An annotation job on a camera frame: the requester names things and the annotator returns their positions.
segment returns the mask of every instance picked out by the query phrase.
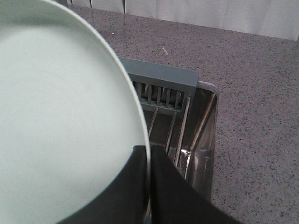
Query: countertop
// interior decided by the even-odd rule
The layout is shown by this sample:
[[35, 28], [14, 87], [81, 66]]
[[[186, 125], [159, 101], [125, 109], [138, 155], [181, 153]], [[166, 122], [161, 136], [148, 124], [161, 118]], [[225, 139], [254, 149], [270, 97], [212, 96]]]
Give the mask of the countertop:
[[299, 42], [70, 6], [118, 56], [220, 91], [212, 203], [245, 224], [299, 223]]

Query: speckled gray countertop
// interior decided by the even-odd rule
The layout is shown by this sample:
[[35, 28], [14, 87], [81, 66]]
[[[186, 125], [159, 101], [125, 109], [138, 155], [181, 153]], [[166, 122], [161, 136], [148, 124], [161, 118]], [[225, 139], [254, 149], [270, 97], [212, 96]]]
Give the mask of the speckled gray countertop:
[[299, 42], [70, 8], [117, 55], [219, 88], [214, 205], [245, 224], [299, 223]]

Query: dish rack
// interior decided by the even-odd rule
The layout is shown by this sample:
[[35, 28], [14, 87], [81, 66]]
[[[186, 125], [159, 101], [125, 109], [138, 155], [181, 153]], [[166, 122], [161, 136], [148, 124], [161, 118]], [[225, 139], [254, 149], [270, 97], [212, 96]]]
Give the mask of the dish rack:
[[217, 88], [193, 71], [120, 60], [141, 102], [150, 144], [163, 146], [184, 179], [210, 201]]

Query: black object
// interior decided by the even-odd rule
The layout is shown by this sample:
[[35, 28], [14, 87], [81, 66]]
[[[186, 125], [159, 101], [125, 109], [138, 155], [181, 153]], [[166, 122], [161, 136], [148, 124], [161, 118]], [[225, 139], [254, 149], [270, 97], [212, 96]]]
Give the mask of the black object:
[[135, 146], [115, 180], [84, 208], [59, 224], [141, 224], [148, 203], [145, 146]]
[[241, 224], [185, 182], [161, 146], [151, 148], [150, 200], [153, 224]]

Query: light green plate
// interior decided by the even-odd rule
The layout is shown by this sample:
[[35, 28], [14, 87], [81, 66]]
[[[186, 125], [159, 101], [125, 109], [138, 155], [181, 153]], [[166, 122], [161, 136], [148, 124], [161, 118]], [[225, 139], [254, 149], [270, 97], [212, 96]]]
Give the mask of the light green plate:
[[119, 59], [69, 9], [0, 0], [0, 223], [53, 224], [149, 141]]

